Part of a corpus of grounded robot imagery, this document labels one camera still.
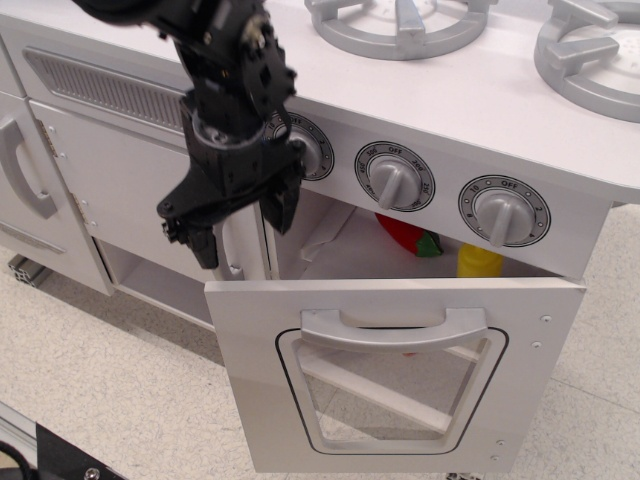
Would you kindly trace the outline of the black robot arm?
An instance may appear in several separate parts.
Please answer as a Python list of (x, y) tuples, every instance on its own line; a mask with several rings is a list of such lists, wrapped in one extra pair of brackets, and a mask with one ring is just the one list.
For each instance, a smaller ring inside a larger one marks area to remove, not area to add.
[(81, 1), (111, 25), (147, 24), (171, 38), (192, 87), (180, 100), (189, 154), (186, 177), (157, 206), (170, 242), (204, 269), (219, 265), (216, 225), (258, 203), (278, 232), (293, 222), (305, 175), (305, 146), (288, 132), (267, 140), (266, 123), (295, 90), (261, 1)]

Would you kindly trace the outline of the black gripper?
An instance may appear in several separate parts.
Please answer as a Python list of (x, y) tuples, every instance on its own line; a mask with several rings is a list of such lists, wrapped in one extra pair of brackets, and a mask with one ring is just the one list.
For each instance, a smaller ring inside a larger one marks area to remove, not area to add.
[[(281, 114), (287, 129), (291, 128), (284, 107), (274, 113)], [(217, 269), (212, 227), (255, 202), (263, 219), (286, 234), (299, 201), (304, 145), (287, 143), (287, 137), (267, 141), (264, 120), (239, 138), (226, 135), (200, 119), (191, 99), (181, 101), (181, 114), (189, 169), (157, 206), (169, 241), (188, 244), (201, 268)]]

